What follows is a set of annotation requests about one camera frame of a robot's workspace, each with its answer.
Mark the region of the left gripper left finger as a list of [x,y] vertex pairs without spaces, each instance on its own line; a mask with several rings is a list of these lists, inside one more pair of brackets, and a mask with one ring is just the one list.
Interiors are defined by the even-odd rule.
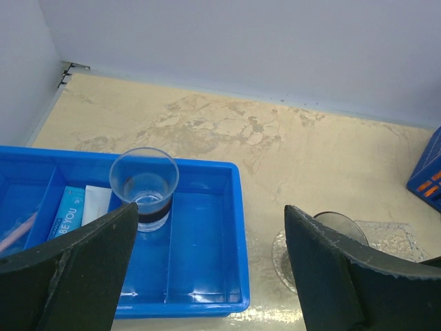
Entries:
[[138,208],[1,259],[2,330],[110,330],[134,247]]

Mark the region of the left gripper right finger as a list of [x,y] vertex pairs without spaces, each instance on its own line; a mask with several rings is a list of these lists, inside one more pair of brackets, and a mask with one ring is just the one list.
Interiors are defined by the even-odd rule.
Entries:
[[383,253],[294,205],[285,234],[307,330],[440,329],[440,258]]

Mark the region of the dark smoked plastic cup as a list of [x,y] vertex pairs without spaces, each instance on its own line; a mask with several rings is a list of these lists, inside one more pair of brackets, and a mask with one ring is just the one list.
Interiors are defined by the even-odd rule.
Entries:
[[353,220],[341,213],[332,211],[320,212],[314,216],[314,219],[353,240],[369,245],[361,228]]

